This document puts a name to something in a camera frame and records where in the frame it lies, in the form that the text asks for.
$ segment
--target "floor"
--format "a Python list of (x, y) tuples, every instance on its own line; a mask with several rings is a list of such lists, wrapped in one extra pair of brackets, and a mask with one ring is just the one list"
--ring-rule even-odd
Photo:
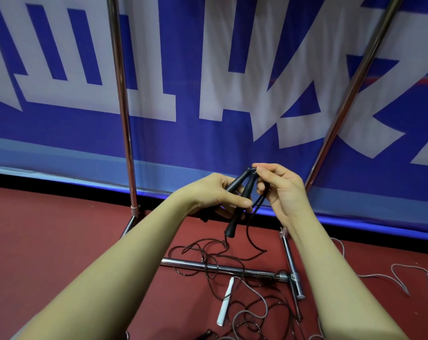
[[(0, 340), (10, 339), (33, 315), (55, 297), (77, 274), (115, 243), (130, 217), (130, 208), (0, 188)], [(187, 218), (173, 245), (194, 240), (221, 238), (225, 223), (202, 223)], [(255, 254), (244, 227), (231, 241), (231, 254)], [(287, 267), (278, 233), (252, 228), (251, 237), (268, 250), (248, 263), (248, 268), (277, 271)], [(418, 265), (428, 270), (428, 255), (344, 242), (346, 259), (359, 274), (390, 273), (392, 263)], [(300, 303), (306, 337), (317, 333), (316, 309), (297, 251), (292, 246), (307, 299)], [(364, 280), (411, 339), (428, 339), (428, 284), (421, 270), (396, 268), (411, 297), (392, 281)], [(215, 290), (223, 294), (228, 277), (218, 276)], [(288, 298), (287, 286), (280, 286)], [(235, 298), (255, 296), (240, 288)], [(203, 274), (178, 275), (161, 267), (130, 326), (131, 339), (193, 339), (216, 325), (220, 302), (209, 290)], [(285, 328), (284, 312), (274, 309), (264, 326), (270, 339), (280, 339)]]

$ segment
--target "right hand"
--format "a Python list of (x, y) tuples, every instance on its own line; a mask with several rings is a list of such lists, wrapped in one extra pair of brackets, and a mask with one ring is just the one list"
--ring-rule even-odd
[(257, 184), (260, 195), (264, 191), (263, 181), (271, 184), (267, 198), (285, 228), (290, 228), (296, 218), (314, 216), (304, 182), (295, 172), (278, 164), (254, 163), (252, 167), (260, 176)]

